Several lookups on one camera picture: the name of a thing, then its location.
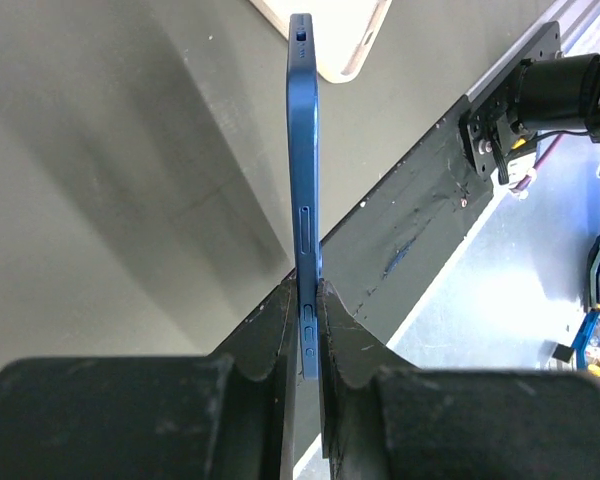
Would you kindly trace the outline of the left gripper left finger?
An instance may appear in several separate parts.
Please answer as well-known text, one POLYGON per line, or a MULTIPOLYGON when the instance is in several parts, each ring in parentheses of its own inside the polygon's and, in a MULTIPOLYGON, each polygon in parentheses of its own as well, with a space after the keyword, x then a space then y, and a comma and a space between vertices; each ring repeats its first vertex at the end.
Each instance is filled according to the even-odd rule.
POLYGON ((0 479, 289 479, 297 295, 205 356, 30 357, 0 371, 0 479))

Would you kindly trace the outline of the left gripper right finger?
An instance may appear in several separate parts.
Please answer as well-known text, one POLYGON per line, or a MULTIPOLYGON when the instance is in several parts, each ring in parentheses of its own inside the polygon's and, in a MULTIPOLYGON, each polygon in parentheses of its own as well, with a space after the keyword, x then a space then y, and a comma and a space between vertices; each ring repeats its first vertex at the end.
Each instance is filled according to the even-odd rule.
POLYGON ((322 452, 334 479, 600 479, 600 380, 420 369, 317 290, 322 452))

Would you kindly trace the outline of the blue phone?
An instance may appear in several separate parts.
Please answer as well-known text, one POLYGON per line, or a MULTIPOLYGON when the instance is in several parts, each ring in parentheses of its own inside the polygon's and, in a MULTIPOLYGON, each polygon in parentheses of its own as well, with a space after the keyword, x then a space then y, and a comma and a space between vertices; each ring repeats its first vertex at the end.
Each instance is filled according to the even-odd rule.
POLYGON ((286 120, 302 374, 319 378, 319 89, 312 16, 289 21, 286 120))

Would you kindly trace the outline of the beige phone case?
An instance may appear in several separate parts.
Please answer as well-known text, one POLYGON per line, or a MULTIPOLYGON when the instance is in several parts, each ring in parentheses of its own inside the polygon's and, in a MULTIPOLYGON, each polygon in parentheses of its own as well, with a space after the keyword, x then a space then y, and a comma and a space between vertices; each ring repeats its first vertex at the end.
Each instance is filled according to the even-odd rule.
POLYGON ((391 0, 251 0, 285 38, 290 16, 312 16, 319 74, 332 84, 360 72, 392 4, 391 0))

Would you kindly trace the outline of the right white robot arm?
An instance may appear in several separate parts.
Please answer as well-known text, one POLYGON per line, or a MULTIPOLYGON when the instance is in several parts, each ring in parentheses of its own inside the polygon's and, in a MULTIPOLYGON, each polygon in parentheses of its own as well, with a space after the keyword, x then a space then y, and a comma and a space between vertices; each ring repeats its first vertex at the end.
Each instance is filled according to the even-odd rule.
POLYGON ((543 46, 516 56, 461 117, 465 157, 483 179, 510 181, 509 165, 546 138, 600 144, 600 54, 557 58, 543 46))

